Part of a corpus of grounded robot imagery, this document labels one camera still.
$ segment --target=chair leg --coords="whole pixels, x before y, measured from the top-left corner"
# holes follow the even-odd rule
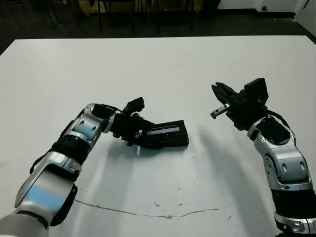
[[[194,0],[192,1],[191,5],[191,23],[190,23],[190,30],[193,30],[193,16],[194,16]]]
[[[75,16],[75,19],[76,19],[76,24],[78,27],[80,27],[80,24],[79,24],[79,19],[78,19],[78,11],[77,11],[77,7],[74,3],[75,0],[70,0],[70,5],[71,5],[71,9],[73,11],[73,14]]]
[[[108,2],[108,4],[109,4],[109,10],[108,10],[108,8],[107,8],[105,2],[103,2],[103,6],[104,6],[106,12],[111,12],[111,11],[112,11],[112,10],[111,10],[111,2]]]
[[[157,15],[157,30],[160,32],[160,22],[159,22],[159,0],[156,0],[156,15]]]
[[[49,11],[49,8],[48,8],[47,0],[43,0],[43,3],[44,3],[44,5],[45,5],[46,11],[47,11],[47,13],[48,13],[49,21],[50,21],[50,23],[51,23],[53,29],[55,30],[56,28],[55,28],[55,25],[54,25],[54,23],[53,23],[53,20],[51,19],[51,14],[50,14],[50,11]]]
[[[132,33],[133,35],[135,35],[135,0],[132,1],[132,4],[133,4],[133,8],[132,8],[132,11],[133,11],[133,19],[132,19]]]
[[[97,1],[98,1],[99,28],[100,28],[100,33],[102,33],[100,0],[97,0]]]
[[[54,8],[53,1],[52,1],[52,0],[49,0],[49,1],[50,1],[51,8],[53,9],[53,12],[54,12],[55,18],[56,18],[56,20],[58,20],[58,16],[57,16],[56,10],[55,10],[55,8]]]
[[[187,0],[187,2],[186,2],[186,8],[185,8],[185,11],[188,11],[189,1],[190,1],[190,0]]]

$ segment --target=chair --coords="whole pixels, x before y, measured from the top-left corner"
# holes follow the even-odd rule
[[[185,11],[188,11],[189,1],[186,2]],[[180,0],[177,0],[177,11],[179,11]],[[157,11],[157,27],[158,32],[160,32],[160,24],[159,24],[159,0],[156,0],[156,11]],[[191,0],[191,17],[190,17],[190,30],[193,29],[193,15],[194,15],[194,0]]]
[[[135,34],[135,0],[97,0],[98,1],[98,15],[99,15],[99,27],[100,27],[100,33],[102,33],[102,23],[101,23],[101,11],[100,11],[100,2],[103,3],[103,6],[105,8],[106,12],[111,12],[111,3],[112,2],[131,2],[133,4],[132,8],[132,14],[133,14],[133,19],[132,19],[132,32],[133,35]],[[109,11],[106,7],[105,2],[109,3]]]
[[[55,25],[54,25],[53,20],[51,18],[52,17],[51,10],[54,13],[56,20],[58,20],[58,17],[57,17],[54,5],[52,3],[52,0],[42,0],[42,3],[47,11],[49,21],[50,21],[53,29],[55,29]],[[25,5],[28,5],[28,4],[31,4],[30,0],[2,0],[2,1],[0,1],[0,8],[11,8],[12,9],[14,7],[21,6],[23,8],[24,12],[27,14]]]

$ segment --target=robotic arm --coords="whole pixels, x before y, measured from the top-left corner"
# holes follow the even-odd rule
[[[316,236],[316,195],[308,166],[287,122],[265,106],[264,78],[248,83],[239,93],[219,82],[212,89],[223,106],[211,116],[215,119],[226,112],[238,130],[248,131],[263,158],[276,207],[276,226],[283,231],[278,236]]]
[[[34,162],[16,196],[15,211],[0,220],[0,237],[47,237],[50,226],[63,222],[77,193],[74,182],[102,132],[111,131],[128,146],[161,149],[188,145],[183,120],[154,124],[136,113],[143,108],[142,97],[122,111],[108,105],[87,105],[52,148]]]

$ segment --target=dark floor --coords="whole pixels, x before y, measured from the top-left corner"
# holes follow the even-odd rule
[[[132,34],[130,15],[103,15],[103,33],[99,32],[96,14],[75,17],[70,5],[55,1],[58,15],[53,17],[53,28],[45,8],[24,4],[0,8],[0,54],[15,39],[34,38],[127,38],[127,37],[185,37],[185,36],[242,36],[242,35],[307,35],[309,32],[290,18],[255,17],[252,14],[220,14],[212,20],[194,15],[193,30],[189,16],[168,13],[160,16],[160,32],[154,14],[137,14],[135,35]]]

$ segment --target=white tabletop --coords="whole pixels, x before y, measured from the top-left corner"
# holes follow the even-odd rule
[[[187,148],[150,151],[103,134],[51,237],[272,237],[274,204],[262,158],[245,131],[209,113],[220,81],[235,90],[265,77],[267,106],[297,136],[316,182],[316,47],[304,36],[24,39],[0,57],[0,216],[33,161],[89,103],[183,119]]]

